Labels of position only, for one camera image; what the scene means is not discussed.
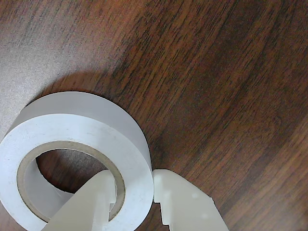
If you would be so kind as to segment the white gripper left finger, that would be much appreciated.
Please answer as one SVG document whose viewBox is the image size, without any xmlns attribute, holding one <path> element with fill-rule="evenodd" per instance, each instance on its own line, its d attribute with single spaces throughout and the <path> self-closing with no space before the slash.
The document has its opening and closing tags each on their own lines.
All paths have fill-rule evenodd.
<svg viewBox="0 0 308 231">
<path fill-rule="evenodd" d="M 101 231 L 116 201 L 112 173 L 103 170 L 88 180 L 50 219 L 44 231 Z"/>
</svg>

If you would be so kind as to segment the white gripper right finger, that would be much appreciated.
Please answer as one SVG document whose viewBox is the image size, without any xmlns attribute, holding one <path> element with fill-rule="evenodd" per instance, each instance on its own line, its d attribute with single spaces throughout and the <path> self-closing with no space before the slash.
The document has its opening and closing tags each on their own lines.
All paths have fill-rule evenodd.
<svg viewBox="0 0 308 231">
<path fill-rule="evenodd" d="M 156 169 L 154 202 L 160 204 L 162 224 L 171 231 L 227 231 L 213 199 L 182 176 Z"/>
</svg>

